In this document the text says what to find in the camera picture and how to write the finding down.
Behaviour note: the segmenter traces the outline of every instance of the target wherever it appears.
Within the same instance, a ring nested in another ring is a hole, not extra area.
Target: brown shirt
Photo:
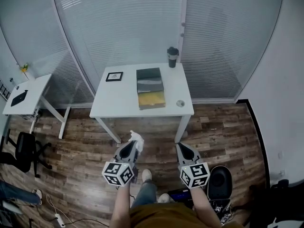
[[[133,228],[208,228],[196,213],[182,203],[147,204],[131,209]],[[231,222],[224,228],[243,228]]]

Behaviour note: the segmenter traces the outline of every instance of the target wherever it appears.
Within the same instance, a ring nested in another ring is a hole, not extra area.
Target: power strip
[[[57,221],[58,221],[60,227],[66,227],[65,223],[63,222],[63,220],[59,214],[55,214],[55,217],[57,218]]]

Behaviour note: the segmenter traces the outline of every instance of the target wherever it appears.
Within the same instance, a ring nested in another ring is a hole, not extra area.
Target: fiducial marker cube
[[[102,175],[110,185],[124,187],[132,179],[134,173],[130,164],[107,161]]]
[[[180,179],[189,188],[205,186],[210,177],[206,162],[183,166],[180,170]]]

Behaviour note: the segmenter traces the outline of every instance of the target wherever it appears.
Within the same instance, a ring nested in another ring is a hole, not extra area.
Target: black office chair
[[[15,148],[15,157],[6,152],[0,153],[0,163],[13,165],[17,167],[22,172],[26,173],[30,170],[31,163],[34,162],[34,172],[35,177],[39,178],[40,175],[37,175],[37,162],[41,163],[48,169],[52,169],[51,165],[48,165],[44,161],[39,158],[44,150],[51,146],[51,143],[47,143],[44,146],[41,145],[39,141],[35,139],[35,136],[29,133],[20,132],[17,140],[17,144],[9,137],[10,129],[8,130],[5,138],[5,143],[8,144],[10,142]],[[40,150],[36,150],[36,144],[39,145]]]

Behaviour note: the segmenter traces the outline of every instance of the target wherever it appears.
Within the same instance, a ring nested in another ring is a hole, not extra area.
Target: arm
[[[190,189],[190,192],[193,199],[195,211],[200,221],[211,228],[222,227],[222,224],[213,208],[211,207],[203,189],[200,187],[193,188]]]
[[[130,228],[130,182],[117,192],[110,228]]]

